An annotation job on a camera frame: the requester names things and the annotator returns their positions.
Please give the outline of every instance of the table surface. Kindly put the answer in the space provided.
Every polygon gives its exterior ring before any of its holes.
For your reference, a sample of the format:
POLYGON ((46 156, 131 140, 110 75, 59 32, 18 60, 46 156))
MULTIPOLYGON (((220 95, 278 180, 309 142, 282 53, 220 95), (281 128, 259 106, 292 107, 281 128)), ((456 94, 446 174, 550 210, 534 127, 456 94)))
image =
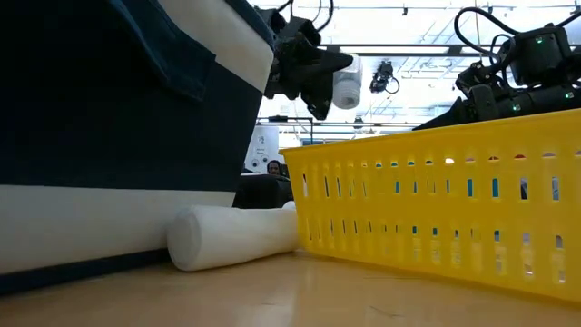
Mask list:
POLYGON ((170 264, 0 298, 0 326, 581 326, 551 301, 305 253, 170 264))

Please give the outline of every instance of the ceiling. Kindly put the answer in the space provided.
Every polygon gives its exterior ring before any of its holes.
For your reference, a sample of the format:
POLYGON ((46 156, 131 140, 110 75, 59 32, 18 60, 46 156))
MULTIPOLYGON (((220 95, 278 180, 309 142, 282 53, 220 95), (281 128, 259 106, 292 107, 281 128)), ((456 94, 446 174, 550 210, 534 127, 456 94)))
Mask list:
MULTIPOLYGON (((283 0, 249 2, 263 9, 284 3, 283 0)), ((527 31, 563 21, 576 10, 576 2, 493 0, 478 1, 477 5, 491 10, 510 27, 527 31)), ((312 19, 319 11, 319 3, 319 0, 295 0, 293 14, 312 19)), ((477 61, 478 55, 464 47, 460 54, 448 56, 448 46, 438 45, 463 45, 454 33, 453 22, 458 10, 474 6, 474 0, 335 0, 334 3, 332 20, 321 32, 322 43, 341 45, 341 51, 361 55, 363 87, 359 106, 349 111, 331 107, 328 122, 353 122, 355 116, 361 116, 365 122, 373 123, 424 123, 446 112, 462 96, 454 87, 456 76, 477 61), (383 60, 391 61, 394 76, 400 82, 400 90, 394 95, 371 94, 368 89, 373 72, 383 60)), ((322 4, 315 26, 328 17, 328 0, 322 0, 322 4)), ((282 14, 288 19, 289 9, 282 14)), ((485 17, 476 18, 473 13, 461 16, 460 28, 467 39, 480 45, 490 45, 492 38, 502 33, 485 17)), ((569 24, 566 30, 572 45, 581 44, 581 19, 569 24)), ((275 114, 310 116, 301 100, 291 102, 284 96, 263 101, 261 116, 275 114)))

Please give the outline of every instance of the yellow plastic basket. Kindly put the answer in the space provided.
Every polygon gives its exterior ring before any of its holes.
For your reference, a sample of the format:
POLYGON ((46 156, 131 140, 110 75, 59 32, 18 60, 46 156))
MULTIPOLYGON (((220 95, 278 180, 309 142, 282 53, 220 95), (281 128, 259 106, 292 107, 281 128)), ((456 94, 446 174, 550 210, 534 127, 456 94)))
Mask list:
POLYGON ((581 109, 282 153, 309 252, 581 302, 581 109))

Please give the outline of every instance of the foam cylinder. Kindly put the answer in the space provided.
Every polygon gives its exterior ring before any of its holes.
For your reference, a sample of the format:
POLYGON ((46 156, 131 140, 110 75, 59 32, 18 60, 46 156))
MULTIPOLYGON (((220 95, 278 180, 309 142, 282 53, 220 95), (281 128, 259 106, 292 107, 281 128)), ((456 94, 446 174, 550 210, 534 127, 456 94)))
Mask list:
POLYGON ((361 96, 361 59, 353 55, 349 67, 333 74, 333 104, 339 109, 353 109, 359 105, 361 96))
POLYGON ((297 214, 194 205, 173 220, 167 241, 173 264, 186 272, 244 263, 296 250, 297 214))

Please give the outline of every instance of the wooden table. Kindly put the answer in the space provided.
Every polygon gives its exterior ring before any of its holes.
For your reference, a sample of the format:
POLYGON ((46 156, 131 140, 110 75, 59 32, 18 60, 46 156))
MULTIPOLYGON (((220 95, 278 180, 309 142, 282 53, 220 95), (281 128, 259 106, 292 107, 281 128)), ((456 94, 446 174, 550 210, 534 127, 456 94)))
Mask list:
POLYGON ((293 253, 210 270, 170 264, 0 299, 0 326, 581 326, 581 311, 293 253))

